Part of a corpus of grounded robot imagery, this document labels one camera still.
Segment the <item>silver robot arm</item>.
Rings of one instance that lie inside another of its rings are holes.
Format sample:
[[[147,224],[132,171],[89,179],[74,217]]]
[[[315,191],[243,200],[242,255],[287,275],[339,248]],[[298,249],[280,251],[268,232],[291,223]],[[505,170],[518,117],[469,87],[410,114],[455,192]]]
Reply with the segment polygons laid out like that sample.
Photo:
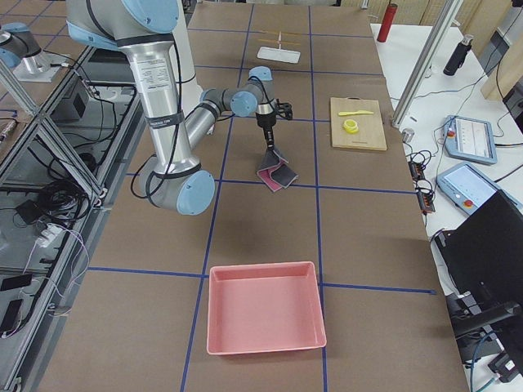
[[[204,212],[215,181],[193,149],[223,112],[247,117],[274,103],[270,69],[251,69],[242,87],[205,91],[184,114],[180,65],[191,53],[175,39],[184,22],[177,1],[68,1],[66,11],[73,40],[122,52],[130,64],[155,149],[139,176],[141,198],[182,215]]]
[[[60,68],[21,22],[1,26],[1,60],[21,82],[51,82]]]

